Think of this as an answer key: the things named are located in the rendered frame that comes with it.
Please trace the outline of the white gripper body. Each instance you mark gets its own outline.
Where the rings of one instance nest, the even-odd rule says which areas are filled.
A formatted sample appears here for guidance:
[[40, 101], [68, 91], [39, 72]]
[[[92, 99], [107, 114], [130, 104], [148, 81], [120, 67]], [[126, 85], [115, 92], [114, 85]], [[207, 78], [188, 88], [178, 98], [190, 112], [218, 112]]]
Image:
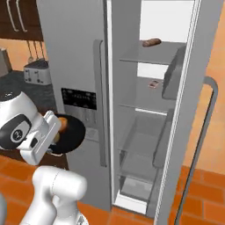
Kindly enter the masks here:
[[60, 120], [52, 111], [47, 111], [44, 116], [38, 114], [34, 123], [37, 127], [20, 144], [20, 155], [30, 165], [40, 163], [61, 127]]

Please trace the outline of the black bowl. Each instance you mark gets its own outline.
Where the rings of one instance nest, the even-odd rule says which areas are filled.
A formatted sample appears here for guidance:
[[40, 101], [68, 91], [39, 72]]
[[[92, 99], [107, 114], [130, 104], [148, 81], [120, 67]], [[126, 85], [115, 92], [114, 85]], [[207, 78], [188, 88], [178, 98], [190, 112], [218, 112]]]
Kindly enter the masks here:
[[57, 113], [59, 120], [65, 119], [66, 124], [60, 132], [59, 141], [49, 146], [52, 154], [60, 155], [77, 149], [85, 137], [86, 128], [81, 120], [71, 115]]

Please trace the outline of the grey fridge door with dispenser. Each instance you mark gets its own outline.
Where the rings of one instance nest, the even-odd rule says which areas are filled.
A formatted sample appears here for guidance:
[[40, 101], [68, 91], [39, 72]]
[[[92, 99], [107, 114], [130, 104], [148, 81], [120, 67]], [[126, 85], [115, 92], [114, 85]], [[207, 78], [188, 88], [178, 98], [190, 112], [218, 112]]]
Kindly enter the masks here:
[[[87, 179], [83, 203], [112, 207], [106, 0], [36, 0], [57, 112], [80, 119], [86, 136], [67, 154], [68, 166]], [[106, 167], [100, 165], [93, 41], [102, 40], [101, 68]]]

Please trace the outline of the clear fridge drawer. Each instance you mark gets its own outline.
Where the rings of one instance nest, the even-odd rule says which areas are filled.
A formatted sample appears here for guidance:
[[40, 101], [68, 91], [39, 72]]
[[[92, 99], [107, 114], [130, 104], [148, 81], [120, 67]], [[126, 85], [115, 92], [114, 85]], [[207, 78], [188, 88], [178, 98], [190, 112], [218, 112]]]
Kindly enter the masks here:
[[144, 156], [120, 152], [119, 176], [122, 193], [149, 204], [156, 204], [163, 171], [153, 164], [153, 159], [153, 153]]
[[136, 115], [120, 140], [120, 172], [149, 179], [155, 172], [155, 153], [165, 129], [166, 116]]

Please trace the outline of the grey fridge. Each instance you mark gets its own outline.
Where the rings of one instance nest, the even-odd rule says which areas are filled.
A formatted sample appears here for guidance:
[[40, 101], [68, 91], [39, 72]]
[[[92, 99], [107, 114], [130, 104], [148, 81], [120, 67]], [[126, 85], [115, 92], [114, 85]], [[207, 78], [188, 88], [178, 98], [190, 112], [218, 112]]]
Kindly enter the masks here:
[[59, 113], [80, 119], [68, 167], [86, 204], [169, 224], [224, 0], [36, 0]]

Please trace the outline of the glass fridge shelf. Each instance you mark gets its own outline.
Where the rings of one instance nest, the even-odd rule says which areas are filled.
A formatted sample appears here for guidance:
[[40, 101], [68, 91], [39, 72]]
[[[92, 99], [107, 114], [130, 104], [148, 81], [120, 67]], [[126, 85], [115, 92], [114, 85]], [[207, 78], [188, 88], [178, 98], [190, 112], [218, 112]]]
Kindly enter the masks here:
[[184, 42], [163, 41], [153, 47], [144, 47], [142, 42], [134, 44], [121, 57], [124, 62], [141, 62], [169, 65], [178, 49], [185, 46]]
[[[155, 89], [149, 88], [149, 83], [157, 80], [159, 84]], [[166, 113], [174, 108], [176, 101], [162, 98], [163, 81], [161, 79], [137, 77], [136, 83], [128, 88], [125, 97], [121, 100], [121, 106], [140, 108], [143, 110]]]

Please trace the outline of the grey fridge door bin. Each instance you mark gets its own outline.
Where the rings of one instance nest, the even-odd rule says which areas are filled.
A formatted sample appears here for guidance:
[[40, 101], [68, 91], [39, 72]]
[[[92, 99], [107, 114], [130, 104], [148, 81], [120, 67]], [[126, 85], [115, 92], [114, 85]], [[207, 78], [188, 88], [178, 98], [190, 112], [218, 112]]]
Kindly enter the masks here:
[[182, 73], [186, 46], [182, 46], [176, 52], [171, 64], [164, 74], [162, 97], [176, 100], [178, 87]]
[[166, 120], [163, 124], [163, 129], [160, 133], [156, 150], [154, 153], [153, 165], [157, 168], [163, 168], [165, 157], [168, 148], [168, 142], [171, 133], [171, 124], [173, 120], [174, 110], [170, 109], [167, 113]]

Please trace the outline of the grey fridge door with bins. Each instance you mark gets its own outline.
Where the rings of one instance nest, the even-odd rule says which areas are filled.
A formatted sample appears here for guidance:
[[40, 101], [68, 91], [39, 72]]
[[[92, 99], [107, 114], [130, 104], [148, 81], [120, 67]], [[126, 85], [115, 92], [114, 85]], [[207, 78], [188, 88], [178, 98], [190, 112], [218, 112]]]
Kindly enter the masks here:
[[167, 225], [223, 1], [194, 1], [154, 225]]

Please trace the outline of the dark wood base cabinet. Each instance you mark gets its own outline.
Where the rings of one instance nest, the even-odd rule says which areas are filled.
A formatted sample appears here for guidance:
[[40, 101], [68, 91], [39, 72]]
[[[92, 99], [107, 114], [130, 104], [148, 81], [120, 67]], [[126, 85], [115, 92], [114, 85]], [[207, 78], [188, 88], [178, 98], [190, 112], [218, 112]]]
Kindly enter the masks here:
[[[17, 149], [14, 150], [2, 150], [0, 149], [0, 156], [6, 156], [11, 159], [18, 160], [20, 162], [25, 162], [25, 160], [22, 158], [20, 155], [19, 151]], [[66, 155], [62, 156], [52, 156], [49, 154], [45, 154], [42, 160], [40, 161], [40, 165], [50, 165], [50, 166], [55, 166], [58, 168], [62, 168], [67, 170], [68, 167], [68, 162]]]

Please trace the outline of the silver toaster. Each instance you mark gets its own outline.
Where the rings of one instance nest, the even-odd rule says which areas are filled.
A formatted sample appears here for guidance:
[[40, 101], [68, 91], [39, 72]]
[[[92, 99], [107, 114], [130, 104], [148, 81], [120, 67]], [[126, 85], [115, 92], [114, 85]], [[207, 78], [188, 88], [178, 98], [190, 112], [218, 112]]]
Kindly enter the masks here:
[[24, 80], [26, 83], [50, 85], [51, 76], [48, 61], [39, 59], [24, 66]]

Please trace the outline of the hanging metal spatula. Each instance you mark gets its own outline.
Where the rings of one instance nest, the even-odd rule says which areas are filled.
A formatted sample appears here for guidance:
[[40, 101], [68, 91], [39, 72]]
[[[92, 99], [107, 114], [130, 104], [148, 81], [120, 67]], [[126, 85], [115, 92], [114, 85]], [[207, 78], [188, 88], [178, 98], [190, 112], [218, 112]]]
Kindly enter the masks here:
[[28, 63], [32, 63], [33, 62], [33, 55], [32, 55], [32, 50], [31, 50], [29, 40], [26, 41], [26, 44], [28, 46], [28, 50], [29, 50], [29, 54], [30, 54], [30, 56], [28, 58]]

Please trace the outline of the pale grey block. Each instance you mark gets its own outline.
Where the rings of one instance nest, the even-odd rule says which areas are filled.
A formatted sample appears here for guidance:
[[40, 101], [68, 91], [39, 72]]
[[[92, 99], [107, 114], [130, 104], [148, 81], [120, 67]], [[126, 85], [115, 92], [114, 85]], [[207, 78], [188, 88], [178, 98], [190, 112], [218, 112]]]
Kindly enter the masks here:
[[5, 76], [10, 71], [10, 64], [5, 48], [0, 48], [0, 76]]

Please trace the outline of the hanging metal utensil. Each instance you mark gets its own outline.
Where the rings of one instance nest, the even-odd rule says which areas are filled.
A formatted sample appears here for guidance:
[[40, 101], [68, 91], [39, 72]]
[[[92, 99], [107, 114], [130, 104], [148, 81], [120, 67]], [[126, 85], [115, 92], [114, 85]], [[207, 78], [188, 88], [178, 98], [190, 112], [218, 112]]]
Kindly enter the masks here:
[[43, 58], [44, 61], [46, 61], [47, 59], [44, 55], [44, 48], [43, 48], [43, 45], [42, 45], [42, 41], [40, 41], [40, 49], [41, 49], [41, 53], [42, 53], [42, 58]]
[[34, 46], [34, 50], [35, 50], [35, 54], [36, 54], [36, 60], [38, 61], [40, 58], [38, 55], [38, 49], [37, 49], [35, 40], [33, 41], [33, 46]]

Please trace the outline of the brown bread loaf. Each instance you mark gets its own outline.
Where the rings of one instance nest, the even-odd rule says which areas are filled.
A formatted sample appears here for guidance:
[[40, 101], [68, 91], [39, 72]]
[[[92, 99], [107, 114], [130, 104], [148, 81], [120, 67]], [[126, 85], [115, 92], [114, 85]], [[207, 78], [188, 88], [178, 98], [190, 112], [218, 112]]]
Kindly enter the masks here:
[[149, 40], [144, 40], [144, 41], [142, 42], [142, 45], [143, 45], [144, 47], [153, 47], [153, 46], [159, 45], [159, 44], [161, 44], [161, 43], [162, 43], [162, 41], [161, 41], [160, 39], [158, 39], [158, 38], [153, 38], [153, 39], [149, 39]]

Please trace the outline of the dark wood wall cupboard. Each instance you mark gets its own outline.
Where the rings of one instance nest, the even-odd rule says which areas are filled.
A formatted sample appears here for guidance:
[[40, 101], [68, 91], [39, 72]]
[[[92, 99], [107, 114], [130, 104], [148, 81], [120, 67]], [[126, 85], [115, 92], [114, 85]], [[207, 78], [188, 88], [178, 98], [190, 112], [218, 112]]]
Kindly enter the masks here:
[[11, 26], [6, 0], [0, 0], [0, 39], [43, 41], [36, 0], [19, 0], [19, 7], [27, 33], [24, 33], [21, 28], [16, 0], [10, 0], [10, 7], [15, 26], [19, 29], [19, 32], [14, 32]]

